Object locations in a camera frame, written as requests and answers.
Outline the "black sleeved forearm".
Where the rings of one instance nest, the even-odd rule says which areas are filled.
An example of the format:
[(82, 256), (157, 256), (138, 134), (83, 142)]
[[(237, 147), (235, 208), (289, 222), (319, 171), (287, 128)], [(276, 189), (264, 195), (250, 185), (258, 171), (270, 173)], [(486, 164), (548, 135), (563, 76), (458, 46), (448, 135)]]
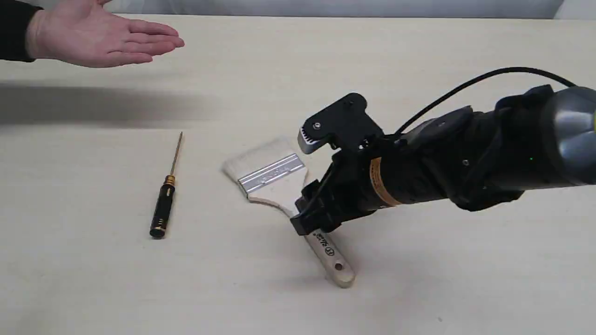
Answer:
[(0, 2), (0, 59), (32, 63), (27, 51), (27, 29), (42, 7), (19, 0)]

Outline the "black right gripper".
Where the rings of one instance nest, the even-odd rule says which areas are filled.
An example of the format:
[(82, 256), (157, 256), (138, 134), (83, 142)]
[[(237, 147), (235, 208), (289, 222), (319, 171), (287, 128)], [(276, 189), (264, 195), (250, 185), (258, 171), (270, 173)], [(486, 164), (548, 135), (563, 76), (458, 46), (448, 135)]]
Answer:
[[(315, 113), (300, 128), (300, 150), (312, 154), (328, 144), (333, 150), (358, 154), (385, 135), (366, 108), (364, 96), (349, 93)], [(290, 222), (300, 236), (315, 230), (330, 233), (345, 219), (362, 218), (382, 208), (456, 199), (466, 176), (461, 153), (446, 140), (380, 140), (355, 159), (337, 164), (329, 182), (307, 184), (295, 201), (298, 214)]]

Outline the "open bare human hand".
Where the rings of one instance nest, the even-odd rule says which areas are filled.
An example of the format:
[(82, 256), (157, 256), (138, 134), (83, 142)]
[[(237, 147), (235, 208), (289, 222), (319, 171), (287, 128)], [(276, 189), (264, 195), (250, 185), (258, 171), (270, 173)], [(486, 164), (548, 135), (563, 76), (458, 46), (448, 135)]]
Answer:
[(108, 12), (104, 0), (60, 0), (36, 12), (27, 26), (26, 50), (35, 60), (88, 68), (153, 61), (185, 42), (174, 28)]

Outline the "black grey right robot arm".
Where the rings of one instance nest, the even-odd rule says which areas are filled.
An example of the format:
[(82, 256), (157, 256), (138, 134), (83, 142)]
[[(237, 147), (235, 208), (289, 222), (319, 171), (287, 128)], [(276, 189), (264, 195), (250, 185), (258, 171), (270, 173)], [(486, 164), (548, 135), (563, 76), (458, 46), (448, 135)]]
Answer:
[(291, 223), (299, 235), (331, 232), (381, 208), (449, 199), (474, 212), (531, 189), (595, 184), (595, 91), (549, 85), (465, 106), (411, 131), (385, 134), (350, 93), (309, 117), (299, 145), (335, 153), (322, 180), (302, 189)]

